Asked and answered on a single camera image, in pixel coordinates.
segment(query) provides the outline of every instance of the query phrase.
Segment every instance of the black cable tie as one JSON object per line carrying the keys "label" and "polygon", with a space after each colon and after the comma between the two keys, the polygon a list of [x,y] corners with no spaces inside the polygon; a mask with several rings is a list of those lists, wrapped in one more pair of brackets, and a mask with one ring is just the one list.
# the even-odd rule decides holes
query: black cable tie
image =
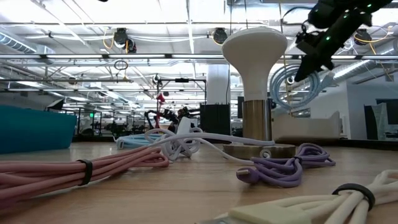
{"label": "black cable tie", "polygon": [[374,198],[374,194],[369,189],[367,189],[366,187],[364,187],[360,184],[343,184],[343,185],[339,186],[332,193],[332,195],[338,195],[338,192],[341,192],[342,190],[355,190],[355,191],[361,192],[368,200],[368,203],[369,203],[368,211],[372,210],[374,203],[376,202],[376,199]]}
{"label": "black cable tie", "polygon": [[292,158],[298,159],[298,163],[303,164],[303,159],[301,157],[294,156]]}
{"label": "black cable tie", "polygon": [[77,162],[86,164],[85,177],[83,178],[83,182],[79,184],[79,186],[84,186],[90,183],[91,176],[93,175],[93,163],[87,159],[79,159]]}

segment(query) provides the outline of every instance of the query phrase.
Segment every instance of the light blue cable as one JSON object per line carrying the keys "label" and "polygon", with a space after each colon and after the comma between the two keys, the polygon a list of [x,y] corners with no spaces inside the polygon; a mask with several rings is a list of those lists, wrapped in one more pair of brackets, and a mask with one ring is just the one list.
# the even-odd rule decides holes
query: light blue cable
{"label": "light blue cable", "polygon": [[299,70],[300,65],[286,65],[286,67],[282,67],[278,69],[272,76],[269,82],[269,89],[271,98],[275,103],[280,105],[285,110],[292,110],[295,108],[299,108],[307,105],[311,102],[318,94],[330,86],[333,83],[334,73],[330,72],[321,82],[320,77],[317,72],[311,73],[311,75],[306,79],[310,83],[310,88],[308,94],[304,97],[304,99],[300,100],[298,103],[288,104],[284,102],[284,99],[281,99],[279,96],[280,86],[285,83],[286,78],[294,78],[297,71]]}
{"label": "light blue cable", "polygon": [[[149,137],[153,140],[161,137],[161,134],[150,134]],[[135,149],[141,146],[148,146],[152,144],[145,139],[145,134],[132,134],[129,136],[119,137],[116,140],[118,149]]]}

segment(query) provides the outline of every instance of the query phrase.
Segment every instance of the wooden table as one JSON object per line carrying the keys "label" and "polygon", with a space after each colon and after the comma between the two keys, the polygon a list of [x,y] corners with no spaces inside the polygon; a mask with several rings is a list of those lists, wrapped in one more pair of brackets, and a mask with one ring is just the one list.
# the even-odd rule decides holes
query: wooden table
{"label": "wooden table", "polygon": [[[203,146],[191,159],[166,169],[135,169],[86,187],[22,202],[0,211],[0,223],[195,223],[230,208],[269,200],[330,194],[347,182],[369,184],[383,170],[398,169],[398,152],[326,148],[335,167],[306,170],[300,187],[248,185],[235,177],[240,167]],[[117,153],[111,143],[76,143],[71,149],[1,155],[0,160],[77,160]],[[368,223],[395,223],[398,202],[374,208]]]}

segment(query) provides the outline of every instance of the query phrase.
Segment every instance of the purple cable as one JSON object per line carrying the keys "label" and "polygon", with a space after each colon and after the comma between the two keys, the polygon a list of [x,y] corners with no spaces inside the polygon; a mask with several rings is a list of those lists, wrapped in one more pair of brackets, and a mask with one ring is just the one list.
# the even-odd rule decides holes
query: purple cable
{"label": "purple cable", "polygon": [[252,157],[254,167],[239,169],[236,177],[248,184],[262,180],[279,187],[297,187],[301,184],[304,167],[334,166],[330,154],[316,144],[305,143],[298,147],[296,156],[290,159],[264,159]]}

